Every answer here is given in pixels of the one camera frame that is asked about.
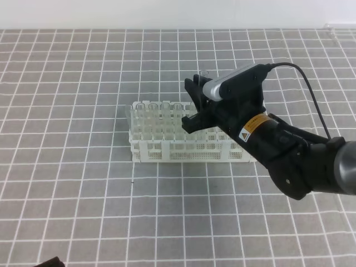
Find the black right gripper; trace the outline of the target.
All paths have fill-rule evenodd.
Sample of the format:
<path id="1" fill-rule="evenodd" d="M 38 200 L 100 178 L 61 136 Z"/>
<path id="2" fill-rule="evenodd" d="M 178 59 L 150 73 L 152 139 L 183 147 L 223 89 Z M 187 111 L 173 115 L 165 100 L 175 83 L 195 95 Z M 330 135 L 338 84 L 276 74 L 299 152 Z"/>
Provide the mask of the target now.
<path id="1" fill-rule="evenodd" d="M 239 144 L 261 145 L 269 141 L 269 117 L 263 106 L 261 83 L 207 83 L 201 103 L 199 75 L 185 79 L 185 90 L 198 113 L 181 119 L 186 132 L 219 127 Z"/>

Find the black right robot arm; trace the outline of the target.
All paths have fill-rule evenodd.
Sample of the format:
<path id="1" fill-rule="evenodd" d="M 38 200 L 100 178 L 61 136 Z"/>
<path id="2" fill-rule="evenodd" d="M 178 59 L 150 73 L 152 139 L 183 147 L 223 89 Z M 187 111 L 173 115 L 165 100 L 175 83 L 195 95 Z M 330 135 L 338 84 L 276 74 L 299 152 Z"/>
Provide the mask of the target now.
<path id="1" fill-rule="evenodd" d="M 188 132 L 218 127 L 260 162 L 277 188 L 300 200 L 312 191 L 355 195 L 355 142 L 326 139 L 265 114 L 262 85 L 233 83 L 234 96 L 215 102 L 202 92 L 206 77 L 185 80 L 197 114 L 182 119 Z"/>

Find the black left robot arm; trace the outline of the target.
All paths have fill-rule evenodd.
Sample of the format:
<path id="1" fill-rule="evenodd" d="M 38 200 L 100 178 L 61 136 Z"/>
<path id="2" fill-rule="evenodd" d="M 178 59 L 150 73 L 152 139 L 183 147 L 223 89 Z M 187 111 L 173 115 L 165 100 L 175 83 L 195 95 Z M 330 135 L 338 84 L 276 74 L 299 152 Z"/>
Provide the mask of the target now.
<path id="1" fill-rule="evenodd" d="M 34 267 L 65 267 L 65 264 L 56 256 Z"/>

